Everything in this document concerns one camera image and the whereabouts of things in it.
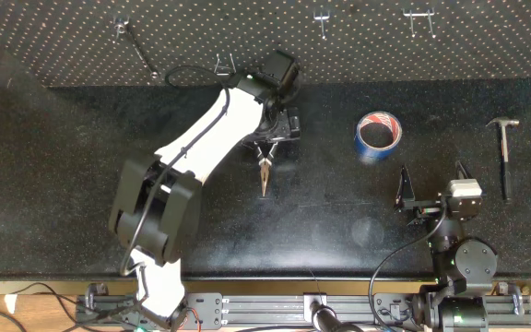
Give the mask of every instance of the wooden surface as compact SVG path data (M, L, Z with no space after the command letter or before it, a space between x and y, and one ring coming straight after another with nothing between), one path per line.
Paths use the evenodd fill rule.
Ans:
M70 314L75 312L75 305L65 302L65 306ZM0 295L0 312L7 313L4 296ZM59 303L53 296L49 295L19 295L16 301L16 312L13 314L28 332L32 331L62 331L73 325L61 309ZM107 331L119 330L119 328L107 328ZM17 332L18 328L12 323L0 317L0 331ZM493 329L497 332L520 332L531 331L531 329Z

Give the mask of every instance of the hammer head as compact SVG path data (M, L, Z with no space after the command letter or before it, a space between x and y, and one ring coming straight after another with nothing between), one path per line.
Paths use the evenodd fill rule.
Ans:
M489 121L487 125L491 125L491 124L499 124L500 127L505 127L508 125L518 126L520 124L520 121L516 119L510 119L507 116L501 116L501 117L494 118L493 120Z

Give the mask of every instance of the white arm segment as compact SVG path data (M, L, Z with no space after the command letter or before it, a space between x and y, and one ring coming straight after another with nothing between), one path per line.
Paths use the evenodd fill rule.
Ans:
M202 184L212 170L245 136L255 131L262 118L263 105L254 100L254 96L239 90L230 89L230 105L227 113L188 150L187 156L179 159L173 169L178 172L194 172L195 178ZM220 113L227 97L222 90L217 101L188 131L158 149L155 154L161 156L161 162L167 164L204 130Z

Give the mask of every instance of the black tabletop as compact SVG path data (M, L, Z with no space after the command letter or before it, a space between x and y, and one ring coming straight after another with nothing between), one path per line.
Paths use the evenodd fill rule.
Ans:
M218 89L0 89L0 278L117 277L124 249L107 221L132 149L148 153L184 132ZM254 153L238 146L205 183L185 279L365 279L425 231L393 211L406 164L416 195L434 198L461 160L486 196L466 225L499 252L499 278L531 279L531 79L385 82L302 88L302 138L280 144L261 197ZM388 160L363 165L353 146L362 115L398 118L403 138ZM495 116L508 132L514 201L501 199ZM431 278L424 245L382 276Z

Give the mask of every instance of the blue tape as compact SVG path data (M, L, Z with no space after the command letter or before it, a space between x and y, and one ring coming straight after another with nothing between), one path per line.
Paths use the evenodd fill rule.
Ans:
M384 148L375 148L364 142L361 137L361 128L369 124L385 125L393 134L393 142L388 147ZM393 153L393 150L395 150L396 145L401 140L402 135L403 130L401 128L401 124L392 114L386 112L368 113L361 118L361 120L358 122L358 126L356 127L356 136L354 138L356 151L358 151L360 159L366 163L383 160Z

